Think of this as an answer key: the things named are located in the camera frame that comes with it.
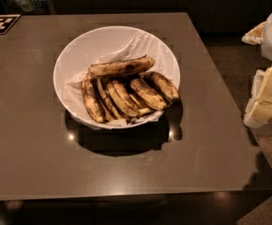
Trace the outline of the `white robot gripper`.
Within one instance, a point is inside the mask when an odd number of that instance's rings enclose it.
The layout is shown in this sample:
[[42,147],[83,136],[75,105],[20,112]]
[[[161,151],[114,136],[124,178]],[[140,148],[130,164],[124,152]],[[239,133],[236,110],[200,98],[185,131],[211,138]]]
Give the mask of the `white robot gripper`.
[[[272,61],[272,13],[265,22],[249,30],[242,41],[249,45],[260,45],[264,58]],[[272,66],[266,71],[258,69],[253,78],[251,98],[247,104],[244,124],[249,128],[260,128],[272,118]]]

